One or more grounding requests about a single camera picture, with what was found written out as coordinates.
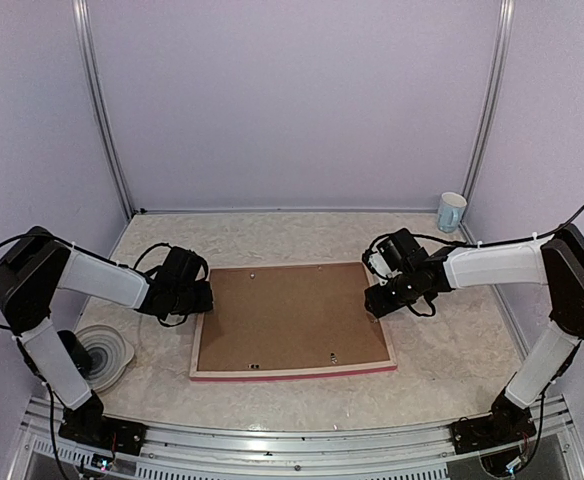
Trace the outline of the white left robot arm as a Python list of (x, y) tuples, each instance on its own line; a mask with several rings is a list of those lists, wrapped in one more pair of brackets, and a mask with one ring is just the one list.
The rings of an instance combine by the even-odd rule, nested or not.
[(213, 308), (207, 261), (196, 252), (167, 245), (167, 254), (145, 271), (105, 258), (52, 234), (41, 226), (0, 242), (1, 328), (10, 331), (33, 365), (35, 374), (61, 404), (76, 410), (71, 424), (93, 445), (112, 434), (109, 418), (86, 405), (93, 389), (62, 344), (59, 330), (75, 320), (55, 319), (61, 297), (83, 303), (96, 298), (141, 315), (163, 326), (172, 317)]

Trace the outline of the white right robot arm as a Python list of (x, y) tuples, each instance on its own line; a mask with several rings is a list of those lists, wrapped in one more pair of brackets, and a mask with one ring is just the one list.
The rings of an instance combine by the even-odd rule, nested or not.
[(526, 346), (502, 394), (509, 405), (483, 423), (484, 436), (503, 444), (522, 427), (517, 408), (530, 406), (561, 375), (584, 340), (584, 235), (564, 223), (547, 233), (487, 244), (444, 240), (434, 253), (426, 251), (425, 239), (402, 228), (371, 242), (362, 263), (376, 282), (365, 291), (365, 308), (380, 319), (424, 302), (432, 317), (440, 294), (494, 288)]

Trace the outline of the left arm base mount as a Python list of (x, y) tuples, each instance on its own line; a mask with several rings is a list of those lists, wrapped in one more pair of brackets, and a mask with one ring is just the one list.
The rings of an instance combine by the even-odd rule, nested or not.
[(139, 456), (148, 426), (131, 420), (106, 416), (96, 393), (81, 406), (63, 408), (59, 434), (63, 439), (112, 453)]

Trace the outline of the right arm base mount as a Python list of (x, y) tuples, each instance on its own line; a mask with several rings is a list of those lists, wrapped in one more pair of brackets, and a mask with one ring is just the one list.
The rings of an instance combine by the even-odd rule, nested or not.
[(462, 417), (452, 422), (449, 430), (457, 455), (540, 436), (530, 406), (517, 406), (506, 396), (506, 388), (496, 397), (487, 414), (472, 419)]

